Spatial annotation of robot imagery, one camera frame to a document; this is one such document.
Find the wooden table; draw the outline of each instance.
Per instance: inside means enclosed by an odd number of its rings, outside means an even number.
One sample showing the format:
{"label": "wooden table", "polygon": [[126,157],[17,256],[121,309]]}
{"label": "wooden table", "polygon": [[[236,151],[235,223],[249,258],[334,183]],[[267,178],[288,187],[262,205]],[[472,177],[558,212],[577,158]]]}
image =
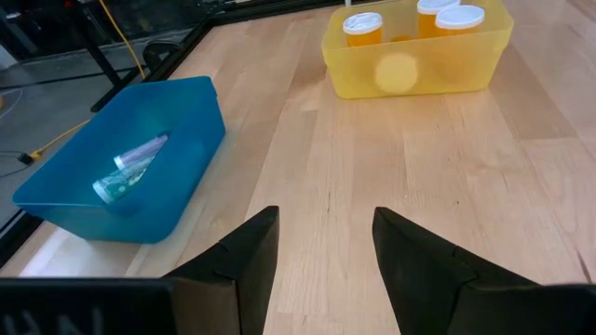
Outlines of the wooden table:
{"label": "wooden table", "polygon": [[335,96],[335,8],[215,28],[173,77],[213,78],[228,133],[174,233],[87,242],[45,223],[2,275],[160,276],[279,205],[266,334],[397,334],[374,257],[386,206],[540,283],[596,275],[596,5],[507,0],[488,89]]}

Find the yellow cable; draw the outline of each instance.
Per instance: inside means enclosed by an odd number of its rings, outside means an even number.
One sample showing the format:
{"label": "yellow cable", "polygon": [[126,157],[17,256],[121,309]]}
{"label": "yellow cable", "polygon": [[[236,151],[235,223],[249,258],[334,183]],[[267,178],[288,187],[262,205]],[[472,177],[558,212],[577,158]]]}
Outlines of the yellow cable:
{"label": "yellow cable", "polygon": [[137,58],[137,54],[134,52],[134,50],[132,49],[132,47],[130,46],[129,40],[124,36],[124,34],[120,31],[120,28],[118,28],[118,25],[115,23],[114,18],[112,17],[112,14],[110,14],[110,10],[108,10],[108,6],[106,6],[103,2],[103,0],[100,0],[100,4],[103,7],[103,11],[105,12],[105,15],[108,16],[108,19],[110,19],[110,22],[112,23],[112,25],[114,26],[115,30],[118,32],[118,34],[120,35],[120,38],[122,38],[122,40],[124,41],[124,44],[127,45],[127,48],[130,51],[130,55],[132,55],[132,58],[134,59],[134,62],[137,63],[137,67],[139,68],[139,72],[141,72],[141,77],[144,79],[145,77],[145,73],[142,71],[142,66],[139,63],[139,59]]}
{"label": "yellow cable", "polygon": [[54,140],[50,141],[48,144],[44,145],[43,147],[35,150],[34,152],[32,152],[30,154],[30,156],[34,159],[37,160],[39,158],[41,158],[41,156],[44,154],[44,151],[47,150],[47,148],[49,148],[50,146],[52,146],[54,143],[56,143],[57,141],[59,141],[60,139],[62,139],[64,136],[67,136],[68,134],[72,133],[75,130],[80,129],[82,126],[86,125],[87,122],[89,122],[90,120],[87,121],[83,121],[80,124],[64,131],[63,133],[60,134],[60,136],[58,136],[57,138],[55,138]]}

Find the wooden tabletop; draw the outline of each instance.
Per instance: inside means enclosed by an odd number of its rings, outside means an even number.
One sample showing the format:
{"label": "wooden tabletop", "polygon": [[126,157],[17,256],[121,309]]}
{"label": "wooden tabletop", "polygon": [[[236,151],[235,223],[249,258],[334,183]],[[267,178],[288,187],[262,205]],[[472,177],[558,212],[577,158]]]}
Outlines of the wooden tabletop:
{"label": "wooden tabletop", "polygon": [[397,334],[373,209],[539,283],[596,275],[596,4],[507,0],[479,92],[341,100],[320,51],[335,8],[213,29],[173,75],[208,75],[227,135],[174,233],[88,242],[49,223],[2,275],[160,276],[280,206],[266,334]]}

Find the white bottle cap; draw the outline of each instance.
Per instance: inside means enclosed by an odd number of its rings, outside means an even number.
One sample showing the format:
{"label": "white bottle cap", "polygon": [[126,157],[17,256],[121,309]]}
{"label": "white bottle cap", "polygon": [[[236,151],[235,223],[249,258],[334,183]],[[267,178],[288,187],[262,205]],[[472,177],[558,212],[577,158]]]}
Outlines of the white bottle cap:
{"label": "white bottle cap", "polygon": [[352,15],[344,21],[344,33],[368,34],[383,25],[383,17],[379,13],[360,13]]}
{"label": "white bottle cap", "polygon": [[420,0],[418,1],[418,13],[424,15],[437,15],[445,8],[459,6],[460,0]]}
{"label": "white bottle cap", "polygon": [[484,9],[465,5],[442,10],[435,25],[441,29],[461,30],[476,27],[484,22]]}

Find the yellow plastic bin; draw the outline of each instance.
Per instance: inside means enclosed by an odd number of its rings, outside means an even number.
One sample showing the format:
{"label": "yellow plastic bin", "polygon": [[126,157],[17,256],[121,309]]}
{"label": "yellow plastic bin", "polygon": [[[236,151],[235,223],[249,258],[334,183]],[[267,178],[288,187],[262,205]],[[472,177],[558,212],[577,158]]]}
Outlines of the yellow plastic bin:
{"label": "yellow plastic bin", "polygon": [[[484,8],[484,21],[474,33],[423,39],[417,38],[417,0],[337,9],[321,46],[337,95],[372,98],[488,86],[509,41],[513,18],[500,0],[467,0],[462,5]],[[348,47],[344,20],[362,12],[383,16],[383,43]],[[398,36],[412,39],[390,42]]]}

